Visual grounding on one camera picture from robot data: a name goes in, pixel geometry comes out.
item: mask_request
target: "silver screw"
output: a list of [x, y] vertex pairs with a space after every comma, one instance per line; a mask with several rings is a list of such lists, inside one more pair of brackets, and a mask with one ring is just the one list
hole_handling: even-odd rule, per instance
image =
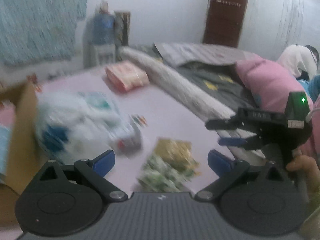
[[109, 196], [113, 199], [122, 199], [125, 196], [125, 194], [123, 191], [116, 190], [112, 191]]
[[203, 190], [203, 191], [198, 192], [197, 196], [201, 199], [210, 199], [213, 197], [213, 194], [209, 191]]

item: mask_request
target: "blue container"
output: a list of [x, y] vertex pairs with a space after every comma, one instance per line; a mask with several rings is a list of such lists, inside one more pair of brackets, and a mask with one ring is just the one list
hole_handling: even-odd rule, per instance
[[93, 39], [95, 45], [114, 44], [115, 17], [109, 14], [97, 14], [93, 18]]

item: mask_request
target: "white wardrobe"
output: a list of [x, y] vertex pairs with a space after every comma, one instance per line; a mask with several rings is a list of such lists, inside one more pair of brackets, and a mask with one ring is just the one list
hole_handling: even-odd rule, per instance
[[320, 52], [320, 0], [248, 0], [238, 48], [277, 60], [291, 44]]

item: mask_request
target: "cardboard box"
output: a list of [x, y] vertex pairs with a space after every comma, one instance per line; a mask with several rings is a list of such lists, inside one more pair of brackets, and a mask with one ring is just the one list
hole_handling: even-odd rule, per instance
[[0, 227], [17, 223], [14, 206], [41, 164], [34, 138], [34, 117], [37, 97], [31, 83], [1, 91], [0, 102], [9, 100], [15, 105], [15, 122], [9, 145], [5, 185], [0, 184]]

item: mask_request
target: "gray gripper base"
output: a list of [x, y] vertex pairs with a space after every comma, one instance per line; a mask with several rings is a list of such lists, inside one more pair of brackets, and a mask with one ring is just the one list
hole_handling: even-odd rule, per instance
[[[20, 240], [52, 240], [26, 233]], [[259, 237], [229, 225], [214, 205], [199, 203], [189, 193], [134, 193], [111, 204], [94, 225], [56, 240], [302, 240], [297, 233]]]

